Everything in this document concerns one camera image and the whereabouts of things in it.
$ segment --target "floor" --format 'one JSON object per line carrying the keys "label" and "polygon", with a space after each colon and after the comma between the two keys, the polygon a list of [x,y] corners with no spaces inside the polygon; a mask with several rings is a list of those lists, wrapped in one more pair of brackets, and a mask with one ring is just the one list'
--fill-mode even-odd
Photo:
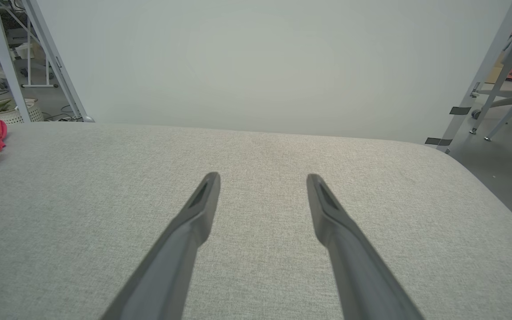
{"label": "floor", "polygon": [[[485,84],[483,89],[492,89],[492,84]],[[512,83],[504,83],[501,89],[512,90]],[[477,97],[473,109],[481,109],[487,97]],[[475,120],[468,115],[449,148],[450,156],[477,176],[512,212],[512,119],[491,142],[484,140],[510,107],[491,108],[476,135],[469,133]]]}

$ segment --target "black tape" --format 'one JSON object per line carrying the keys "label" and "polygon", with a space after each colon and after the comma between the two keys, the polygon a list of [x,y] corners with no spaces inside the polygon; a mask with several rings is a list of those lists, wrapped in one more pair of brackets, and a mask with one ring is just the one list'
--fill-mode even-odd
{"label": "black tape", "polygon": [[452,139],[427,138],[425,144],[434,144],[436,146],[449,146]]}
{"label": "black tape", "polygon": [[471,107],[467,107],[467,108],[453,107],[452,110],[449,112],[449,114],[464,116],[464,115],[467,115],[470,110],[471,110]]}

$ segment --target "woven basket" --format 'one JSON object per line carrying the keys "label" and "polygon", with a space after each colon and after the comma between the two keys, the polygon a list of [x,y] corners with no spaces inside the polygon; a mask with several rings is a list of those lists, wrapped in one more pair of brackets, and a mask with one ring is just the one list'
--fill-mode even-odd
{"label": "woven basket", "polygon": [[[36,104],[37,99],[25,99],[25,104],[27,105],[27,111],[29,111],[29,117],[31,121],[44,121],[43,114],[41,110]],[[19,110],[16,108],[14,110],[0,112],[0,120],[3,120],[6,124],[20,124],[23,123],[23,117]]]}

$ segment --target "white partition panel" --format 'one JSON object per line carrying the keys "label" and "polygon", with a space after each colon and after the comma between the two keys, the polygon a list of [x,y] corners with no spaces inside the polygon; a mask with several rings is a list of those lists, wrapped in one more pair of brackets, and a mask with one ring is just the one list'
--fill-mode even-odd
{"label": "white partition panel", "polygon": [[512,0],[37,3],[97,122],[421,144],[512,19]]}

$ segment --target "fabric-covered table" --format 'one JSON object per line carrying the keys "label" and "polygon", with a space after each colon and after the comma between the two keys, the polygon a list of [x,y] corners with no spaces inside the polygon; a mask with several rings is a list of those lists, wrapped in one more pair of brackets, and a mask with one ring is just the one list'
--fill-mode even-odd
{"label": "fabric-covered table", "polygon": [[512,319],[512,214],[432,148],[164,126],[9,126],[0,319],[98,319],[201,178],[221,174],[184,319],[342,319],[320,174],[428,320]]}

